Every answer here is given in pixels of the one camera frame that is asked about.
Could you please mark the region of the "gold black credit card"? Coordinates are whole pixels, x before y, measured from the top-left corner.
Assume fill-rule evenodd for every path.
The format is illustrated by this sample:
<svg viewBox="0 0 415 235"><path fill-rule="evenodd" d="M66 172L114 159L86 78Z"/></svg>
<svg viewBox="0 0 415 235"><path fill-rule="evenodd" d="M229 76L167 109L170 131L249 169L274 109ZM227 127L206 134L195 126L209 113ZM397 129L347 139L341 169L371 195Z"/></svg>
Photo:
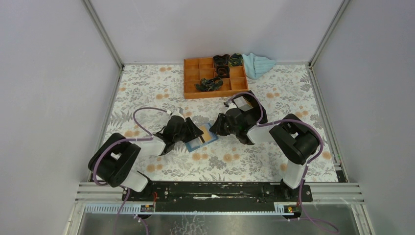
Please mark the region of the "gold black credit card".
<svg viewBox="0 0 415 235"><path fill-rule="evenodd" d="M199 126L199 129L203 132L203 134L199 137L201 143L209 143L215 140L215 136L209 131L210 126L208 124Z"/></svg>

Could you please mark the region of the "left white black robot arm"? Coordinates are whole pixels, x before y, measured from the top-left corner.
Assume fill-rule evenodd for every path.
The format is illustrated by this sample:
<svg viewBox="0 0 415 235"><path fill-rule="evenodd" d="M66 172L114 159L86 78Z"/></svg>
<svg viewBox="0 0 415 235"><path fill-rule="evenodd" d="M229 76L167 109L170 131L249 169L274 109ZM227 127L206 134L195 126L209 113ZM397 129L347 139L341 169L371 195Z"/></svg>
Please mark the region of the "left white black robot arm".
<svg viewBox="0 0 415 235"><path fill-rule="evenodd" d="M88 169L94 181L100 178L104 181L103 185L129 188L138 200L146 201L152 194L148 185L150 179L133 170L136 159L165 155L173 150L176 143L188 143L203 133L189 117L179 114L172 115L167 125L149 138L132 139L114 133L90 159Z"/></svg>

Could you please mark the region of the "blue leather card holder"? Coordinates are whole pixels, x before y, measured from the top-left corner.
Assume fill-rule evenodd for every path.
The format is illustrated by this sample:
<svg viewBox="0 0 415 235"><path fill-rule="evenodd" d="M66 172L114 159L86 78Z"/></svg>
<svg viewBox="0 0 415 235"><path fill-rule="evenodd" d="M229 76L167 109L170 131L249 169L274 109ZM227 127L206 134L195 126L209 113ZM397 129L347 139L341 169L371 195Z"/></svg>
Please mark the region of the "blue leather card holder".
<svg viewBox="0 0 415 235"><path fill-rule="evenodd" d="M200 125L198 126L198 128L203 132L203 134L200 137L194 140L191 140L190 142L187 142L185 144L188 152L193 152L196 149L204 147L219 139L215 133L210 132L210 128L211 128L210 123L205 123L203 125Z"/></svg>

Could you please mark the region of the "orange compartment tray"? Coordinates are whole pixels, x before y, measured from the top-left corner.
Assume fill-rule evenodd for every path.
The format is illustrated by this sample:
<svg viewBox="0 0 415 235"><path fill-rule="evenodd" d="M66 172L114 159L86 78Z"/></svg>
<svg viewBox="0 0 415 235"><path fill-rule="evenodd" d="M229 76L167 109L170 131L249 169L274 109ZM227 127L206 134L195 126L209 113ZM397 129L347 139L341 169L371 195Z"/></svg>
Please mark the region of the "orange compartment tray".
<svg viewBox="0 0 415 235"><path fill-rule="evenodd" d="M184 98L229 97L247 92L241 54L184 59Z"/></svg>

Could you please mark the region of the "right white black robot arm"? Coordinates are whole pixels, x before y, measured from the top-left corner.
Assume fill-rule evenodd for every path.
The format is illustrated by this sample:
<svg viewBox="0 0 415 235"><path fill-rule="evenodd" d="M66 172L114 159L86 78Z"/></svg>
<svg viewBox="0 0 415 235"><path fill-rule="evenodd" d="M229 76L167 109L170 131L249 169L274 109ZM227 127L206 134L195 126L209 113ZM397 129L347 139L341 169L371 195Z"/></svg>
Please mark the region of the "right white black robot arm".
<svg viewBox="0 0 415 235"><path fill-rule="evenodd" d="M306 170L311 160L321 154L323 141L318 132L302 122L296 115L288 114L282 120L268 123L262 108L242 111L229 107L220 113L210 132L220 136L235 135L246 145L274 142L288 159L282 178L281 197L288 202L300 195Z"/></svg>

